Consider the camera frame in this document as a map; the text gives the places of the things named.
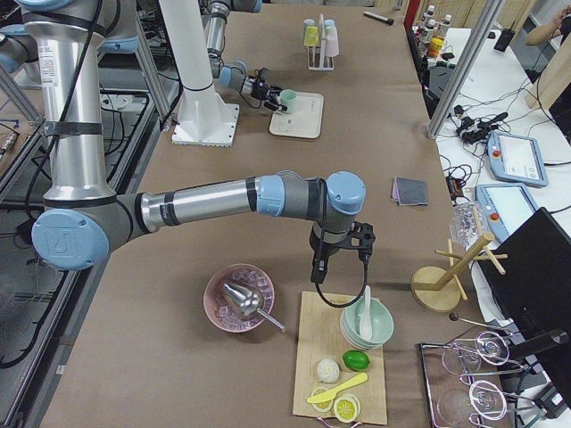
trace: person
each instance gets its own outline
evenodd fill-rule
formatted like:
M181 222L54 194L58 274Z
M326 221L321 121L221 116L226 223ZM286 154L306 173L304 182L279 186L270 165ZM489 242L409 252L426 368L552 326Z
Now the person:
M570 28L568 23L571 21L571 17L568 17L564 22L564 19L569 14L571 14L571 5L557 12L549 23L538 25L532 29L527 35L525 43L530 46L539 45L540 43L561 35L563 35L563 39L561 40L561 43L563 43L569 35Z

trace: person's arm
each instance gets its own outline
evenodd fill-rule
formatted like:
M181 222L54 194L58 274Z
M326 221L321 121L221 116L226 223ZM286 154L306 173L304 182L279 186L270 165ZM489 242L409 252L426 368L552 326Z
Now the person's arm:
M525 43L527 45L539 45L540 43L551 40L554 37L560 36L561 31L559 26L565 16L571 12L571 6L565 7L560 10L551 20L550 23L535 27L527 35Z

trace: pink bowl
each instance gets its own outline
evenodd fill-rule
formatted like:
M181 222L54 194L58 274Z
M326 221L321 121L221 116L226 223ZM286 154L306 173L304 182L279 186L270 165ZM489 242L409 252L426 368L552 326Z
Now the pink bowl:
M264 322L265 319L261 315L242 319L232 311L221 295L222 282L225 279L246 283L260 290L264 297L264 311L269 313L274 306L274 285L263 270L254 265L230 265L219 270L206 285L203 304L208 319L219 329L230 333L247 332Z

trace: hand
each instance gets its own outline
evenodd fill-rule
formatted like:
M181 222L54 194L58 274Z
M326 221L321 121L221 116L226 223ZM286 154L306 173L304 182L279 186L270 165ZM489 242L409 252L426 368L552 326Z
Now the hand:
M571 13L571 6L564 7L553 17L551 23L555 26L555 28L558 29L561 26L563 18L565 18L570 13Z

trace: black marker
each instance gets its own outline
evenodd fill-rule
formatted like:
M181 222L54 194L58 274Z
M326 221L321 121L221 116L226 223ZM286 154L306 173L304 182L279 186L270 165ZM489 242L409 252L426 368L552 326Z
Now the black marker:
M374 20L381 21L386 25L393 25L394 24L393 18L385 18L384 16L377 15L376 13L372 13L372 12L363 12L363 14L365 16L368 16L369 18L374 19Z

